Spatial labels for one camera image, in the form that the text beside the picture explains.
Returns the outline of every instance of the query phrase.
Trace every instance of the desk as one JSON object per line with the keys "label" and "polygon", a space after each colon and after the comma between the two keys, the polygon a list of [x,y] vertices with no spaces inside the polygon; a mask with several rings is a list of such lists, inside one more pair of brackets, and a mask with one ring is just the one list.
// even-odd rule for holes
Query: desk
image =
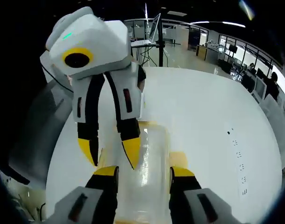
{"label": "desk", "polygon": [[[170,134],[170,150],[185,152],[188,169],[202,188],[210,188],[231,206],[242,223],[264,216],[281,188],[278,145],[260,106],[238,82],[206,72],[145,67],[146,107],[142,119]],[[113,97],[107,81],[99,101],[99,141],[104,147],[115,126]],[[248,197],[238,195],[238,173],[227,126],[238,134],[247,168]],[[54,149],[46,186],[46,212],[77,186],[85,186],[94,168],[77,143],[76,124],[68,118]]]}
{"label": "desk", "polygon": [[218,61],[219,52],[215,49],[206,48],[201,45],[196,47],[196,56],[200,57],[202,60],[207,61],[211,64],[216,64]]}

